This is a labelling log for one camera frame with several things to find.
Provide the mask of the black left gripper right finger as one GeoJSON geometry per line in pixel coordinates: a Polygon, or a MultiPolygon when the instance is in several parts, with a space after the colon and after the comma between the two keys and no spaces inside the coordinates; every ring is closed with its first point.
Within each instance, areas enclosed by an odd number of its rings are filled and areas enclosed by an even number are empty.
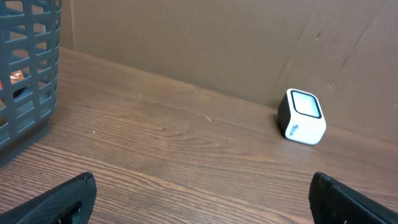
{"type": "Polygon", "coordinates": [[[315,224],[397,223],[397,213],[322,172],[316,172],[308,199],[315,224]]]}

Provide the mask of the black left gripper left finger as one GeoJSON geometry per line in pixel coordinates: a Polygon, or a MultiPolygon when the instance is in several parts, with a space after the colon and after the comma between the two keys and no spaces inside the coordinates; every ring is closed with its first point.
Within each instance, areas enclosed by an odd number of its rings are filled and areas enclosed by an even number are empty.
{"type": "Polygon", "coordinates": [[[1,214],[1,224],[89,222],[97,194],[94,175],[84,172],[1,214]]]}

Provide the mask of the red spaghetti packet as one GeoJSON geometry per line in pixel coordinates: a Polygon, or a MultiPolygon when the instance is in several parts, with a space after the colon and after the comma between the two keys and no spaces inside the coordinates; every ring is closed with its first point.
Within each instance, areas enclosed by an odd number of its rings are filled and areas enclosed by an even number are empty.
{"type": "Polygon", "coordinates": [[[21,70],[17,70],[10,74],[11,84],[15,84],[21,80],[25,79],[24,73],[21,70]]]}

